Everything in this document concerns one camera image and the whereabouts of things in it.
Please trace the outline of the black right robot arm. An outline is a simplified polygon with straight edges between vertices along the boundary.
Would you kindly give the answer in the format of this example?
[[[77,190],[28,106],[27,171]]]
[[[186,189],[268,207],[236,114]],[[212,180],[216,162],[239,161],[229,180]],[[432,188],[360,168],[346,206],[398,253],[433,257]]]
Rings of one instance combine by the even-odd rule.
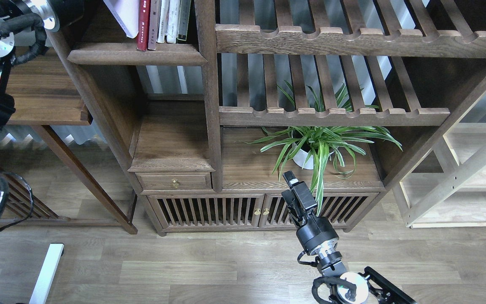
[[[343,256],[336,250],[339,236],[323,216],[316,216],[317,202],[303,181],[291,171],[283,174],[289,189],[282,192],[296,236],[303,248],[300,256],[314,256],[302,264],[315,267],[321,274],[313,281],[312,296],[319,304],[362,304],[369,295],[380,304],[413,304],[414,299],[371,267],[364,273],[347,271]]]

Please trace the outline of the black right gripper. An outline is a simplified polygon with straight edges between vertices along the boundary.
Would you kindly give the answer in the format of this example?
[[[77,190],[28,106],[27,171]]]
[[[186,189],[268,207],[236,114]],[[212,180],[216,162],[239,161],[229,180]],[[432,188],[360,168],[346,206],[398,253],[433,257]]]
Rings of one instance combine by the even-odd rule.
[[[304,182],[298,182],[292,171],[282,174],[289,189],[282,192],[297,227],[296,236],[308,255],[327,256],[336,251],[339,237],[331,223],[322,216],[316,216],[318,206]]]

